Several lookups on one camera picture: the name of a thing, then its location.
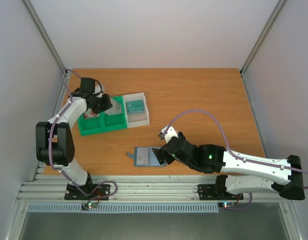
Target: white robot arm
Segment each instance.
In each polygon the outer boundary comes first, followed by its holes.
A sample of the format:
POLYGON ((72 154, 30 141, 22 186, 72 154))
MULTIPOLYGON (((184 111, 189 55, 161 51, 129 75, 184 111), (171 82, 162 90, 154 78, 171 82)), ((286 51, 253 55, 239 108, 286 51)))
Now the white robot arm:
POLYGON ((92 109, 93 113, 98 114, 112 107, 109 96, 103 94, 104 87, 100 83, 95 87, 95 82, 92 78, 83 77, 80 88, 72 93, 72 98, 67 100, 64 107, 47 122, 39 122, 36 125, 37 159, 62 172, 70 180, 70 185, 81 186, 87 193, 91 190, 92 182, 90 175, 75 159, 71 128, 87 109, 92 109), (55 139, 51 148, 50 134, 55 139))
POLYGON ((172 126, 167 132, 166 129, 167 127, 163 128, 159 135, 161 139, 166 140, 166 144, 160 149, 152 149, 161 164, 171 164, 176 160, 206 174, 243 174, 219 175, 215 184, 217 194, 275 192, 290 200, 305 199, 302 174, 285 168, 301 169, 298 156, 270 159, 231 150, 236 158, 222 146, 206 144, 197 147, 189 143, 183 133, 177 132, 172 126), (279 165, 280 168, 271 166, 273 164, 279 165))

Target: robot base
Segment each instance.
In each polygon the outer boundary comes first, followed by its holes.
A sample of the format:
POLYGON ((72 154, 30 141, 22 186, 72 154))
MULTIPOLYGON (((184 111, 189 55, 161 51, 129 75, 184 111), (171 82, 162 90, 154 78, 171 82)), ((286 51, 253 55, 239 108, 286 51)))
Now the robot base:
MULTIPOLYGON (((102 195, 101 201, 107 201, 108 197, 104 197, 110 194, 110 185, 109 184, 102 184, 96 190, 102 195)), ((98 198, 98 193, 94 192, 90 196, 83 195, 75 186, 70 184, 67 185, 66 192, 65 192, 65 200, 89 200, 93 198, 98 198)))
MULTIPOLYGON (((79 188, 84 191, 85 193, 89 194, 92 192, 95 187, 97 187, 98 184, 93 184, 92 178, 89 173, 87 173, 87 181, 86 184, 83 186, 79 186, 79 188)), ((109 184, 101 184, 97 190, 102 195, 101 200, 102 201, 107 201, 108 197, 105 197, 110 194, 110 185, 109 184)), ((82 194, 75 186, 67 184, 66 191, 65 191, 65 200, 89 200, 93 198, 98 198, 98 193, 94 192, 90 196, 86 196, 82 194)))
POLYGON ((244 199, 244 196, 242 193, 238 195, 233 195, 225 191, 216 193, 215 184, 199 184, 197 193, 199 195, 199 200, 201 201, 204 201, 204 200, 230 201, 230 200, 237 200, 237 198, 239 200, 244 199))

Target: green tray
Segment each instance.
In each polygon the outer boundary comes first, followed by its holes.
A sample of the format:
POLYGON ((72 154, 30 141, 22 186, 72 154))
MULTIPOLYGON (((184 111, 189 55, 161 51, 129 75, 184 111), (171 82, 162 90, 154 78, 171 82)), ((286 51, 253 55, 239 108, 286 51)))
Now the green tray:
POLYGON ((111 97, 122 105, 122 113, 107 115, 101 112, 99 116, 93 118, 84 118, 80 115, 78 118, 78 128, 82 136, 91 134, 100 134, 127 128, 126 113, 122 96, 111 97))

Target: wooden tabletop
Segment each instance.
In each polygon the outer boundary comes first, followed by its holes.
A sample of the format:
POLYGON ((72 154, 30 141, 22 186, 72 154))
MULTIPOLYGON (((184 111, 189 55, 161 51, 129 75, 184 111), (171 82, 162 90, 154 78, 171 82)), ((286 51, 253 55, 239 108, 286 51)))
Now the wooden tabletop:
MULTIPOLYGON (((72 128, 76 159, 92 175, 195 175, 200 174, 174 162, 166 167, 135 167, 126 156, 134 147, 160 147, 160 130, 179 113, 202 109, 220 122, 231 148, 249 155, 264 156, 255 121, 238 69, 150 68, 75 69, 83 76, 99 80, 109 96, 144 92, 150 125, 81 136, 77 123, 72 128)), ((71 74, 69 88, 79 87, 71 74)), ((224 140, 211 118, 190 113, 173 125, 195 145, 224 146, 224 140)), ((55 175, 46 167, 45 174, 55 175)))

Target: white wall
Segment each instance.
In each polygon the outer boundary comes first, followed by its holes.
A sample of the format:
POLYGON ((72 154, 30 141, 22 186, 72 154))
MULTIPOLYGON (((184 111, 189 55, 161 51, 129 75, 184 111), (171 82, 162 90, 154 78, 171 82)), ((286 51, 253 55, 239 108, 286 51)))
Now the white wall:
POLYGON ((32 0, 69 68, 241 68, 277 0, 32 0))
MULTIPOLYGON (((308 0, 286 3, 245 76, 268 156, 298 155, 308 170, 308 0)), ((305 195, 294 206, 308 239, 305 195)))
POLYGON ((50 117, 59 76, 22 1, 0 1, 0 240, 36 164, 35 126, 50 117))

